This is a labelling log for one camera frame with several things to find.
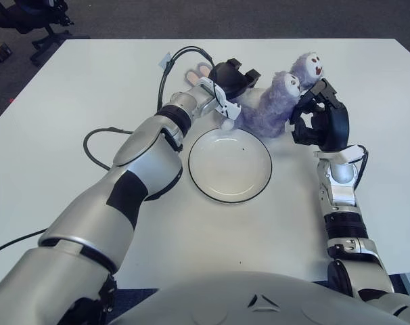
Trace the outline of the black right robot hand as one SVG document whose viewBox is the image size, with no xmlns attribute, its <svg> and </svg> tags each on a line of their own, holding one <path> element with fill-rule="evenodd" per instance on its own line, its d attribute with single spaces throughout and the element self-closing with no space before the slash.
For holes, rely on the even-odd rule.
<svg viewBox="0 0 410 325">
<path fill-rule="evenodd" d="M 325 78 L 301 96 L 290 124 L 294 126 L 292 137 L 297 144 L 317 145 L 324 152 L 337 152 L 348 145 L 348 111 Z"/>
</svg>

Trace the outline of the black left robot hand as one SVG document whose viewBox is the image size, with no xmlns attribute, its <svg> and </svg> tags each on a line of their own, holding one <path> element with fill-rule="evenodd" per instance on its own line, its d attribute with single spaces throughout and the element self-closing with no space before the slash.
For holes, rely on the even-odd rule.
<svg viewBox="0 0 410 325">
<path fill-rule="evenodd" d="M 233 100 L 242 95 L 247 88 L 253 88 L 261 74 L 251 69 L 245 74 L 240 72 L 242 63 L 235 58 L 218 63 L 208 75 L 224 92 L 227 100 Z"/>
</svg>

